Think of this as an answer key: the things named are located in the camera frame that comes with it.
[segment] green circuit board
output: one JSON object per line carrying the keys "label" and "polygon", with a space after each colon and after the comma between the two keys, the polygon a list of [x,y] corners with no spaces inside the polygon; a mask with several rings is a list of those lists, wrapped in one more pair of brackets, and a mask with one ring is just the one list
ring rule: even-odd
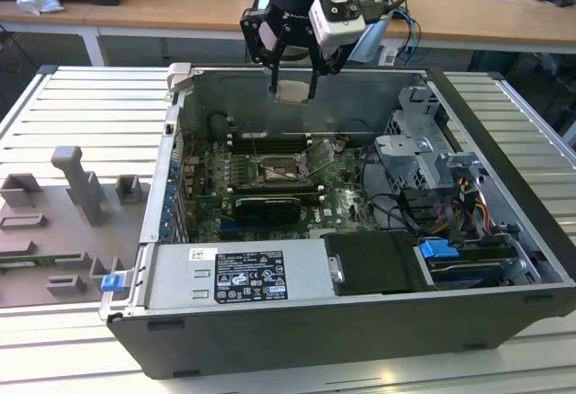
{"label": "green circuit board", "polygon": [[[314,143],[320,145],[323,141],[325,139],[318,139]],[[295,172],[285,159],[290,160],[294,155],[261,156],[259,166],[254,155],[232,154],[224,144],[200,144],[196,153],[198,156],[189,157],[195,163],[193,170],[184,163],[184,170],[187,171],[186,210],[192,242],[315,238],[334,231],[378,229],[374,215],[366,207],[366,200],[356,183],[355,167],[359,162],[360,148],[344,149],[334,155],[329,165],[310,176],[301,177],[298,184],[312,185],[313,191],[274,193],[274,196],[301,198],[300,219],[297,222],[250,228],[241,227],[235,222],[232,209],[235,200],[246,195],[235,194],[230,188],[261,184],[263,176],[272,176],[276,180],[285,177],[287,182],[293,183]],[[281,167],[266,166],[266,161]],[[317,191],[318,186],[323,187],[320,192]],[[249,196],[260,196],[257,190],[254,192]]]}

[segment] blue drive latch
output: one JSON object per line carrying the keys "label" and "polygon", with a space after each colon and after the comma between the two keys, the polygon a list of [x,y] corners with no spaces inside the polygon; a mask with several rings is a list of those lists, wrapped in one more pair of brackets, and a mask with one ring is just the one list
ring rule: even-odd
{"label": "blue drive latch", "polygon": [[458,250],[448,244],[447,239],[427,239],[419,245],[425,259],[430,257],[458,257]]}

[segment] black plastic cover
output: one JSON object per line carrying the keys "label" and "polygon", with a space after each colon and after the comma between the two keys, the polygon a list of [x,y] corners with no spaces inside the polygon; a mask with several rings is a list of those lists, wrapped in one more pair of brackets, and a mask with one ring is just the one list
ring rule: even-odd
{"label": "black plastic cover", "polygon": [[426,283],[408,232],[383,230],[324,237],[328,257],[339,260],[344,281],[338,296],[425,291]]}

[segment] table leg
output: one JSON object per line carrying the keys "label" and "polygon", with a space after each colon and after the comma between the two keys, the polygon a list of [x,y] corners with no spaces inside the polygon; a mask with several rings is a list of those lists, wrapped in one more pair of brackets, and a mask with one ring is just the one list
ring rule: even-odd
{"label": "table leg", "polygon": [[160,56],[162,59],[170,59],[170,51],[168,50],[168,39],[166,37],[160,37]]}
{"label": "table leg", "polygon": [[108,60],[100,49],[100,43],[98,42],[98,30],[93,27],[86,27],[81,36],[84,39],[86,52],[88,52],[92,66],[107,66]]}

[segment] side panel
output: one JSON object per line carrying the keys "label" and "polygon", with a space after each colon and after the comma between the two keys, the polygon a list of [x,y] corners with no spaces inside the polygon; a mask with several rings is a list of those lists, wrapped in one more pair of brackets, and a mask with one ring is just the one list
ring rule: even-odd
{"label": "side panel", "polygon": [[115,318],[108,327],[153,379],[494,348],[572,307],[573,290],[317,308]]}

